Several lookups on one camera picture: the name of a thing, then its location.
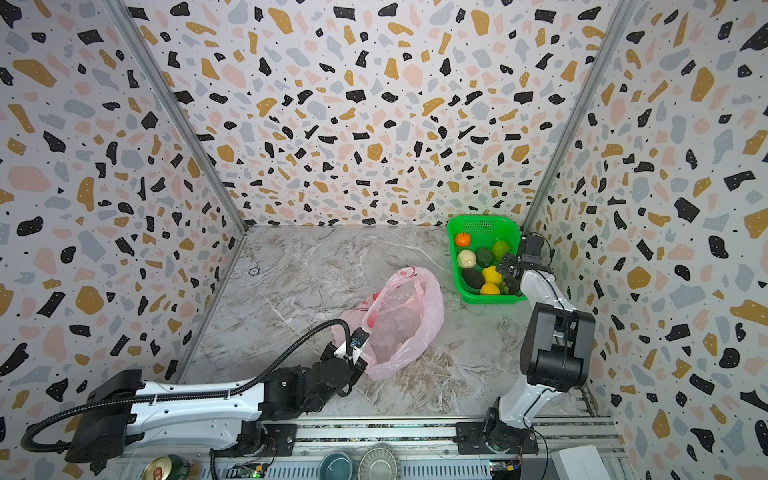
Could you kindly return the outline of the yellow-green bumpy fruit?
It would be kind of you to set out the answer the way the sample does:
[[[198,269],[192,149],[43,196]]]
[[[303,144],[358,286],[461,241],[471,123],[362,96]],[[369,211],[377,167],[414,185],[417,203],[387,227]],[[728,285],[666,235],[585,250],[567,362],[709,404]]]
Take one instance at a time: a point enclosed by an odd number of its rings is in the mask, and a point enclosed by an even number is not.
[[[491,247],[494,259],[500,262],[507,254],[511,252],[511,244],[506,240],[497,240]]]

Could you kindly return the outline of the green avocado fruit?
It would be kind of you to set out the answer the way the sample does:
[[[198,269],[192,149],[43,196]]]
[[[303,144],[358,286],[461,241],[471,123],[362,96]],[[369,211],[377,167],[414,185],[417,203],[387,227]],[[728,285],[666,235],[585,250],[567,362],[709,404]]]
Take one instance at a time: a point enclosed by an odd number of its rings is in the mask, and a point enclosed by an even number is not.
[[[477,258],[477,265],[483,269],[492,266],[495,262],[493,254],[489,248],[479,247],[475,250],[475,255]]]

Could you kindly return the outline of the yellow orange mango fruit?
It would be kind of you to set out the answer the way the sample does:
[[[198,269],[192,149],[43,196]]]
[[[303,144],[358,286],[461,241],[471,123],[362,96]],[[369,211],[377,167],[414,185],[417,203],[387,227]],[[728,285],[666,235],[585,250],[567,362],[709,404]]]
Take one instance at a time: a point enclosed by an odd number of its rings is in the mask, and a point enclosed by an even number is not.
[[[496,296],[501,294],[501,290],[497,284],[485,283],[480,289],[481,295]]]

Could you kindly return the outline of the dark brown avocado fruit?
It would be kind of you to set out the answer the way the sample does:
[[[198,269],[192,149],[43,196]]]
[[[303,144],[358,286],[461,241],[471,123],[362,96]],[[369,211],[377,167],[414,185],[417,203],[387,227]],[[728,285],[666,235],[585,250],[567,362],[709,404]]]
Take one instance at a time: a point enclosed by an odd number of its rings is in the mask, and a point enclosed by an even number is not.
[[[462,269],[461,278],[471,290],[480,290],[486,283],[483,274],[474,268]]]

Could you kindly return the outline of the beige pear fruit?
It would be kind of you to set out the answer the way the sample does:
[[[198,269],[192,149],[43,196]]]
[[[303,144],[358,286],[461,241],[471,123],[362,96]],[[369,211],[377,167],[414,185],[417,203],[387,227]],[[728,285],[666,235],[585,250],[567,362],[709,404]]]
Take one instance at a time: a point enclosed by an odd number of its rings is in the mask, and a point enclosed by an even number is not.
[[[460,269],[473,269],[477,265],[477,258],[469,249],[461,250],[457,254],[457,265]]]

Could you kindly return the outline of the green plastic basket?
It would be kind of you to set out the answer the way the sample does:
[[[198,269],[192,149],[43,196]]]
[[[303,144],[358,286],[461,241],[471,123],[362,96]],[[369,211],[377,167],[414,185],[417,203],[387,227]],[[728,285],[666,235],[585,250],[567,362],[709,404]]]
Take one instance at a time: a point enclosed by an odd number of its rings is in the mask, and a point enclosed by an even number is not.
[[[464,215],[447,224],[456,289],[467,304],[514,304],[526,299],[514,281],[496,269],[506,254],[515,254],[519,227],[501,216]]]

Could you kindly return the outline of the pink plastic bag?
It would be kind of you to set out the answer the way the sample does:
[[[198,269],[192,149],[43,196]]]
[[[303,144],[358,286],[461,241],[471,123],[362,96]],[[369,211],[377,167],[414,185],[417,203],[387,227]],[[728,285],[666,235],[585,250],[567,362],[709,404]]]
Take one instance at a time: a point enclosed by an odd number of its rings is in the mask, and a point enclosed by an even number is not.
[[[368,334],[360,358],[373,381],[394,376],[426,352],[445,317],[437,277],[422,267],[394,273],[377,293],[341,314],[351,331]]]

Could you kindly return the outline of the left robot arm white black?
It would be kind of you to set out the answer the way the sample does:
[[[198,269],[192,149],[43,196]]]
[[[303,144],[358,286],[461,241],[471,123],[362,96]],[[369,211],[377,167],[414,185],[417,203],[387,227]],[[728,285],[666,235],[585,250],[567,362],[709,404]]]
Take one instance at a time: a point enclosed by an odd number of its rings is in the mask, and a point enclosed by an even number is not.
[[[231,455],[253,453],[267,440],[264,422],[321,411],[366,368],[359,352],[347,360],[328,344],[312,366],[278,367],[251,388],[242,381],[145,382],[138,370],[126,370],[89,394],[94,408],[81,414],[65,458],[101,469],[134,447],[195,445]]]

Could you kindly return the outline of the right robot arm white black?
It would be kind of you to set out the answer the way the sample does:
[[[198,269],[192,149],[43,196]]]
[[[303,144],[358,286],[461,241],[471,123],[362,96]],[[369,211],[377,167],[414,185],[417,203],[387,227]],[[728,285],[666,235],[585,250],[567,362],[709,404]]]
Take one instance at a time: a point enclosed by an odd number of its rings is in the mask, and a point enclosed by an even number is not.
[[[542,258],[547,240],[538,233],[521,237],[516,254],[500,262],[502,278],[512,282],[532,306],[520,350],[521,376],[486,413],[482,438],[494,452],[523,451],[534,440],[534,417],[551,400],[586,383],[592,314],[573,306],[556,285]]]

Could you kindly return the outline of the teal ceramic bowl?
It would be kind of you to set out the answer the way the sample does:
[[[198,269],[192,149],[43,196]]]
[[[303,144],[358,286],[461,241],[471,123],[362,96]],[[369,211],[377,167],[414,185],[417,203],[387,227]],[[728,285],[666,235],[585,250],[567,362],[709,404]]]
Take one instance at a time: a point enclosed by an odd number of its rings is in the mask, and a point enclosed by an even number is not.
[[[318,467],[319,480],[352,480],[353,475],[354,462],[341,451],[327,454]]]

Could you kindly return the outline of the grey ribbed plate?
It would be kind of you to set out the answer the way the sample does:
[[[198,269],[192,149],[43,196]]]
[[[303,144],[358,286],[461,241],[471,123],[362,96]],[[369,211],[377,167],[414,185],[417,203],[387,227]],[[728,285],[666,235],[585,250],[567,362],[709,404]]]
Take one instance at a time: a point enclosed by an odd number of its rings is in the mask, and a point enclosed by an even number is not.
[[[394,453],[387,447],[378,446],[367,451],[358,465],[359,480],[397,480],[399,466]]]

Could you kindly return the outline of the small circuit board left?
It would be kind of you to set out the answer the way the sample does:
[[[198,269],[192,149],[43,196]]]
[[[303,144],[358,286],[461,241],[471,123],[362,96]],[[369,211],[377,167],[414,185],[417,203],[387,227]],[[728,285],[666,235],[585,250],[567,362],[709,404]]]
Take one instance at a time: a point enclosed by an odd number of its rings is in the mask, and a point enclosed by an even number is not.
[[[237,463],[225,472],[226,479],[265,479],[269,466],[267,463]]]

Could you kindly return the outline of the small circuit board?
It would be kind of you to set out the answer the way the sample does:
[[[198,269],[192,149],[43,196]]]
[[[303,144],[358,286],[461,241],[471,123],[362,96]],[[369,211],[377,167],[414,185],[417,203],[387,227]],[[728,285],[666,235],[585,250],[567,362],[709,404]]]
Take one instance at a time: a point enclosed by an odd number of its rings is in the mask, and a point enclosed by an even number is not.
[[[267,463],[237,463],[225,472],[226,479],[265,479],[269,466]]]
[[[520,480],[521,463],[518,460],[492,461],[489,463],[492,480]]]

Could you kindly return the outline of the green beverage can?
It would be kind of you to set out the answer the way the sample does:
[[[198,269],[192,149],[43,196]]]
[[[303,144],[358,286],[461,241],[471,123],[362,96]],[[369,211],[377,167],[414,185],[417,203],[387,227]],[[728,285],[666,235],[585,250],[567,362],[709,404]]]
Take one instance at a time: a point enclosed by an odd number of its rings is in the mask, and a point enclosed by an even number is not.
[[[145,468],[143,480],[186,480],[189,478],[191,463],[176,454],[158,457]]]

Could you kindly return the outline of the small circuit board right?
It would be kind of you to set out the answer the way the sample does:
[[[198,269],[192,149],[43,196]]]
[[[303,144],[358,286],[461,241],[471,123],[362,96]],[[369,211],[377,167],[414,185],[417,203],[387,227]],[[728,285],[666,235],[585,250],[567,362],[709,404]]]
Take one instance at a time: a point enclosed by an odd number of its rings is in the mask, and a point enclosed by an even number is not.
[[[492,461],[489,463],[492,480],[520,480],[521,463],[518,460]]]

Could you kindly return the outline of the white box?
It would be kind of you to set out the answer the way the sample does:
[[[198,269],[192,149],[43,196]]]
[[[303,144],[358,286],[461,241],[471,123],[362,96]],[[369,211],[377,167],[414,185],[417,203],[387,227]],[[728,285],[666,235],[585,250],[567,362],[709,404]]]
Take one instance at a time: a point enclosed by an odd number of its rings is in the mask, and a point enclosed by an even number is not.
[[[560,480],[610,480],[602,458],[594,445],[555,451],[551,460]]]

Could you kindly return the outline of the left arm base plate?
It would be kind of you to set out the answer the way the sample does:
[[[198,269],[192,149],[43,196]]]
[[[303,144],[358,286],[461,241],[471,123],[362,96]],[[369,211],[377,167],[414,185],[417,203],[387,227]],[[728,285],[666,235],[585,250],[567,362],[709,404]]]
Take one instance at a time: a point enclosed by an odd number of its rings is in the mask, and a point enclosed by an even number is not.
[[[298,427],[294,423],[244,422],[238,436],[240,452],[245,457],[290,457]]]

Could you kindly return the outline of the aluminium mounting rail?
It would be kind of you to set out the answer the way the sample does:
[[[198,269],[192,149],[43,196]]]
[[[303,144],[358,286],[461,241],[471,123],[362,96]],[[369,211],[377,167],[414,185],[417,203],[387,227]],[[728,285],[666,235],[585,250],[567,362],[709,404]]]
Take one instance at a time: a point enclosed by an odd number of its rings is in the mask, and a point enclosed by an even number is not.
[[[290,457],[254,458],[210,455],[208,449],[174,445],[126,452],[118,460],[121,479],[139,479],[157,457],[176,454],[196,463],[203,479],[226,479],[237,463],[267,463],[265,479],[317,479],[322,459],[331,452],[348,454],[354,462],[353,479],[363,455],[374,447],[389,448],[397,458],[398,479],[491,479],[489,463],[518,460],[521,479],[559,479],[551,456],[555,451],[594,445],[611,479],[631,479],[633,473],[613,421],[603,417],[543,417],[533,425],[537,454],[460,455],[453,438],[455,424],[481,422],[474,417],[321,418],[292,420],[297,436]]]

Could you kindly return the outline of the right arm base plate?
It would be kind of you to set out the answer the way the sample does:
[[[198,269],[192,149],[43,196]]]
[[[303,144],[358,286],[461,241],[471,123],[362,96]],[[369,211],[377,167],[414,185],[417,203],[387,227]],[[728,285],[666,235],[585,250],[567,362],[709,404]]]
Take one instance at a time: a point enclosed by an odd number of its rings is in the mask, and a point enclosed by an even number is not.
[[[481,454],[537,454],[539,446],[532,429],[517,429],[504,423],[488,426],[484,422],[459,422],[455,424],[460,455]]]

